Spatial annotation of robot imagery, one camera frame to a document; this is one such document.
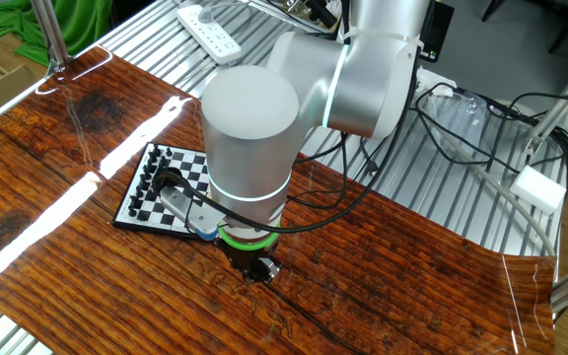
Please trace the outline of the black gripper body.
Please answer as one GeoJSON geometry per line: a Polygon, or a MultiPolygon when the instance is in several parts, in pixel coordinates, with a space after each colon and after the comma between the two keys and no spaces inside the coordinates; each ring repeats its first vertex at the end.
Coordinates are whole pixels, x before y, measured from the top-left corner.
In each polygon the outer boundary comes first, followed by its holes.
{"type": "Polygon", "coordinates": [[[274,243],[270,247],[255,250],[242,250],[233,248],[225,242],[221,242],[220,248],[230,260],[232,266],[240,271],[243,276],[258,276],[257,260],[260,257],[274,258],[273,254],[277,249],[277,243],[274,243]]]}

